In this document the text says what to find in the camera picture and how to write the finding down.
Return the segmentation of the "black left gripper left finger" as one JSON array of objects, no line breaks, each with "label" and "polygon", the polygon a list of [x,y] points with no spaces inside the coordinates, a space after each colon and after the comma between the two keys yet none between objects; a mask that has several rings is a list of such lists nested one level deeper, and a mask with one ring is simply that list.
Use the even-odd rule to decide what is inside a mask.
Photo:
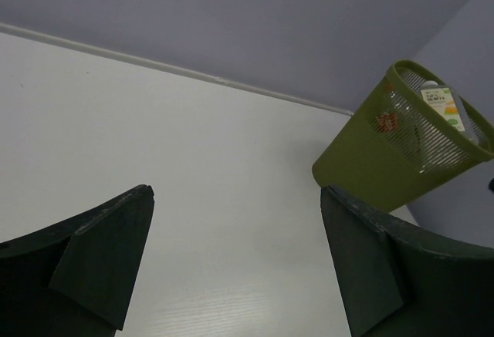
[{"label": "black left gripper left finger", "polygon": [[154,212],[138,185],[1,244],[3,336],[114,336],[124,327]]}]

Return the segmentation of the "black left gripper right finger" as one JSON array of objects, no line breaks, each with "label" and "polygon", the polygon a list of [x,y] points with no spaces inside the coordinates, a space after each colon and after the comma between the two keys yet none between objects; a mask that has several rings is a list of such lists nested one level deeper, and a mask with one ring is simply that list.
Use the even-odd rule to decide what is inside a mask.
[{"label": "black left gripper right finger", "polygon": [[493,249],[427,231],[338,187],[320,208],[352,336],[491,336]]}]

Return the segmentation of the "red cap clear bottle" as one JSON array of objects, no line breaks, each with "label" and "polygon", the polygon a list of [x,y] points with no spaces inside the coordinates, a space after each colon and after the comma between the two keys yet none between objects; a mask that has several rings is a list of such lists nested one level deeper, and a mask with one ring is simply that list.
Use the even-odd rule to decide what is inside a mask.
[{"label": "red cap clear bottle", "polygon": [[384,113],[376,118],[377,129],[382,133],[393,132],[398,128],[398,116],[394,113]]}]

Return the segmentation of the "square clear plastic bottle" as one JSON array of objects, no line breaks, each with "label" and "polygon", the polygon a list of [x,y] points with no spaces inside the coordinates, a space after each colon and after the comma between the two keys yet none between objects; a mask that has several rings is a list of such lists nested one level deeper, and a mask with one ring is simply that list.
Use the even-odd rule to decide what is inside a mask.
[{"label": "square clear plastic bottle", "polygon": [[479,143],[460,96],[452,87],[428,80],[416,91],[447,123],[475,144]]}]

